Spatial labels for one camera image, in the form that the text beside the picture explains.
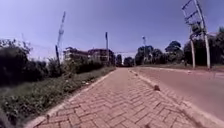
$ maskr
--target brick sidewalk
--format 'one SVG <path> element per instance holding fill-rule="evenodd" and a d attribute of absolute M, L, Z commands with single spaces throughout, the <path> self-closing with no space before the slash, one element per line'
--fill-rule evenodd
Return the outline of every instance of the brick sidewalk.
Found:
<path fill-rule="evenodd" d="M 117 69 L 35 128 L 194 127 L 174 105 L 128 69 Z"/>

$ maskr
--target road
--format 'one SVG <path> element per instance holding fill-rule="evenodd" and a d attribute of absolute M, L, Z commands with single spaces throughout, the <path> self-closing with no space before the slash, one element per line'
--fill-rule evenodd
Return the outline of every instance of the road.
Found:
<path fill-rule="evenodd" d="M 134 70 L 161 81 L 200 109 L 224 121 L 224 77 L 200 71 L 194 74 L 147 67 Z"/>
<path fill-rule="evenodd" d="M 34 128 L 147 128 L 146 125 L 196 128 L 138 76 L 128 69 L 117 69 L 80 95 L 73 96 L 62 109 Z"/>

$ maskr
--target bush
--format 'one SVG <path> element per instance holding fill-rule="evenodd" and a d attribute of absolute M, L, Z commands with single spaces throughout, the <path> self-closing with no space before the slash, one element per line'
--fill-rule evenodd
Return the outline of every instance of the bush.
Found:
<path fill-rule="evenodd" d="M 59 77 L 62 75 L 62 70 L 56 59 L 49 59 L 48 71 L 50 77 Z"/>
<path fill-rule="evenodd" d="M 0 46 L 0 85 L 22 81 L 22 72 L 28 62 L 26 50 L 10 44 Z"/>
<path fill-rule="evenodd" d="M 103 64 L 96 61 L 88 61 L 76 66 L 76 73 L 90 72 L 103 67 Z"/>
<path fill-rule="evenodd" d="M 0 93 L 0 105 L 9 120 L 19 127 L 27 119 L 45 112 L 65 96 L 86 85 L 83 81 L 90 82 L 112 70 L 114 68 L 103 68 L 76 75 L 71 79 L 49 78 L 40 82 L 24 83 L 8 91 L 0 89 L 0 92 L 4 92 Z"/>
<path fill-rule="evenodd" d="M 97 70 L 102 68 L 104 65 L 100 62 L 97 61 L 83 61 L 82 63 L 80 62 L 75 62 L 74 60 L 69 60 L 66 61 L 64 65 L 65 71 L 69 73 L 84 73 L 84 72 L 90 72 L 93 70 Z"/>

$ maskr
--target grass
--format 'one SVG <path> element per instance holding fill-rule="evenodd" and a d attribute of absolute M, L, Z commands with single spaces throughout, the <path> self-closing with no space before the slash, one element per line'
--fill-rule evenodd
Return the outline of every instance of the grass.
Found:
<path fill-rule="evenodd" d="M 108 67 L 74 75 L 71 78 L 62 76 L 40 82 L 24 83 L 14 88 L 0 88 L 0 105 L 10 122 L 16 127 L 22 127 L 22 124 L 28 120 L 43 114 L 85 86 L 85 82 L 93 82 L 114 69 Z"/>

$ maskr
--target shrub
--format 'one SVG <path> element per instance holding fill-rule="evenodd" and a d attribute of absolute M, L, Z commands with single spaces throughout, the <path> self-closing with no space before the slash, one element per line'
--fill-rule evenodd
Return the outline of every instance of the shrub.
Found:
<path fill-rule="evenodd" d="M 42 80 L 48 75 L 46 62 L 44 61 L 28 61 L 24 68 L 24 81 Z"/>
<path fill-rule="evenodd" d="M 62 74 L 62 70 L 60 66 L 58 65 L 58 62 L 56 59 L 49 59 L 48 63 L 48 71 L 50 77 L 59 77 Z"/>

